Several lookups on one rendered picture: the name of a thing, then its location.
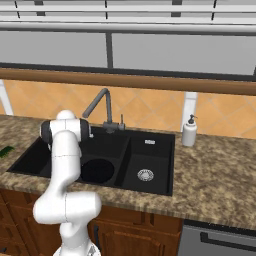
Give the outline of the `grey sink tap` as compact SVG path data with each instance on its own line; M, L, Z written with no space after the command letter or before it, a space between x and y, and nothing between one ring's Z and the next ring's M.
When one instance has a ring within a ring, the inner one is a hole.
M82 117L88 118L90 114L93 112L95 107L101 101L103 96L106 96L106 111L107 111L107 120L103 123L103 128L107 133L111 134L117 130L125 130L124 120L121 120L120 123L116 123L112 120L112 108L111 108L111 95L107 88L103 88L98 95L94 98L94 100L90 103L87 109L83 112Z

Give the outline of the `black double sink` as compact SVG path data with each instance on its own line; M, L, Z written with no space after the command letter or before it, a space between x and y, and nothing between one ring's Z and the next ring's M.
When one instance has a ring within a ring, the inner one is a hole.
M92 127L90 137L79 147L82 157L78 182L159 195L172 193L173 134L132 130L109 134L101 127ZM39 136L9 171L51 179L48 144Z

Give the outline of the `green sponge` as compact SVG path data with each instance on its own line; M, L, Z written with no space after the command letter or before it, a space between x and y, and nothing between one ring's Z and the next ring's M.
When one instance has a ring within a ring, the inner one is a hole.
M6 146L0 151L0 158L6 157L11 151L14 150L12 146Z

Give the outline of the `brown wooden window sill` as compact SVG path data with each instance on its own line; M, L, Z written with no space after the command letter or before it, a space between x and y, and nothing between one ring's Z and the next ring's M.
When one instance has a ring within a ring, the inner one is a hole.
M0 68L0 79L256 96L256 82Z

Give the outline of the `white soap dispenser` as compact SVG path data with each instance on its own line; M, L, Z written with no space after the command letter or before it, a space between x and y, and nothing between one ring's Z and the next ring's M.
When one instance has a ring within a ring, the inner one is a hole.
M196 116L190 115L189 120L183 125L182 144L187 147L192 147L195 144L197 134Z

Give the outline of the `grey framed window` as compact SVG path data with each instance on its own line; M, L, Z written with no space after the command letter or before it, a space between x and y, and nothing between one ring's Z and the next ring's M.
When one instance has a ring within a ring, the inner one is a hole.
M256 81L256 0L0 0L0 67Z

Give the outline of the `brown wooden cupboard door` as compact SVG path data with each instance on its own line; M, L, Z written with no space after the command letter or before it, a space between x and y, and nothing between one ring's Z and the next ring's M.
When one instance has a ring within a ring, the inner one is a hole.
M166 233L93 220L88 231L94 243L94 225L99 227L101 256L177 256L181 232Z

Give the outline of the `grey dishwasher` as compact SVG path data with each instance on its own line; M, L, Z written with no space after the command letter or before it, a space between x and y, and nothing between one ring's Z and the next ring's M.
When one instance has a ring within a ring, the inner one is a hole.
M256 256L256 237L185 225L178 256Z

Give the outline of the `brown wooden drawer cabinet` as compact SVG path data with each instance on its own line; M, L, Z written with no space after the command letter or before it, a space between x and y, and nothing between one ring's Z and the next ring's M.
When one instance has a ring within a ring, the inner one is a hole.
M53 256L61 245L58 225L38 224L33 206L38 195L0 189L7 208L31 256Z

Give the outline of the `white wall post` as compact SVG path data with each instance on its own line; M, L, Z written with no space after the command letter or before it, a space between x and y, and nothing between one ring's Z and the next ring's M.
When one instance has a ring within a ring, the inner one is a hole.
M197 99L198 99L197 92L184 93L184 104L183 104L183 110L182 110L180 131L183 131L183 125L190 119L190 115L196 113Z
M11 102L9 100L9 97L2 79L0 79L0 100L2 102L5 114L13 116L14 113L11 106Z

